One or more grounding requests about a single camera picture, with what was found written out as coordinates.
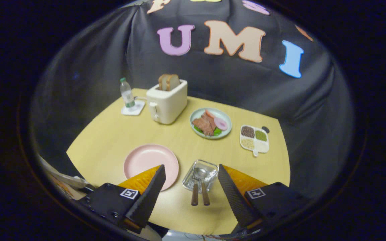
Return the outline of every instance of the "wooden tabletop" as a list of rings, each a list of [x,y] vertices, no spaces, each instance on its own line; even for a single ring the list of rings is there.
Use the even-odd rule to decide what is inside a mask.
[[[146,96],[147,90],[133,89],[134,96]],[[179,163],[176,182],[162,191],[157,199],[150,222],[180,232],[201,235],[228,234],[237,221],[230,209],[221,185],[216,181],[210,190],[210,206],[191,206],[192,192],[182,180],[197,159],[216,165],[220,163],[260,181],[271,184],[290,184],[290,163],[284,135],[277,119],[204,99],[188,97],[185,110],[171,125],[151,119],[148,106],[139,116],[120,113],[123,99],[119,98],[103,110],[74,140],[67,154],[83,177],[95,186],[115,185],[126,180],[123,163],[136,147],[155,143],[172,150]],[[231,132],[222,139],[209,140],[198,136],[189,123],[190,114],[199,108],[217,108],[232,121]],[[269,128],[269,151],[259,153],[245,150],[239,143],[241,125]]]

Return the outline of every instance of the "toaster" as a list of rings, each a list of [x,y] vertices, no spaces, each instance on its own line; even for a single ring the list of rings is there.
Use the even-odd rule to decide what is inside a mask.
[[[147,91],[151,118],[162,124],[171,124],[187,106],[187,81],[170,91],[159,90],[159,84]]]

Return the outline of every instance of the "toast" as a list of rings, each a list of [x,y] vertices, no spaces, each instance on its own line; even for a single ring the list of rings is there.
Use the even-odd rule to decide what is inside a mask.
[[[159,77],[159,89],[171,91],[180,85],[178,75],[163,74]]]

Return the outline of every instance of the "water bottle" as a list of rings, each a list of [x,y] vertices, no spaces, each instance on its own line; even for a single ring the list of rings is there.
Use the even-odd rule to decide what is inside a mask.
[[[120,79],[120,92],[126,108],[132,108],[135,105],[135,100],[133,99],[132,89],[124,77]]]

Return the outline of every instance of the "white coaster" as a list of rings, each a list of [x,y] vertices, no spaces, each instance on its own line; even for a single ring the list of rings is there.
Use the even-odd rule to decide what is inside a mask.
[[[123,108],[121,109],[121,114],[123,114],[123,115],[139,115],[139,114],[141,114],[141,111],[144,108],[144,106],[145,106],[144,101],[135,100],[135,105],[133,107],[126,108],[125,106],[123,106]]]

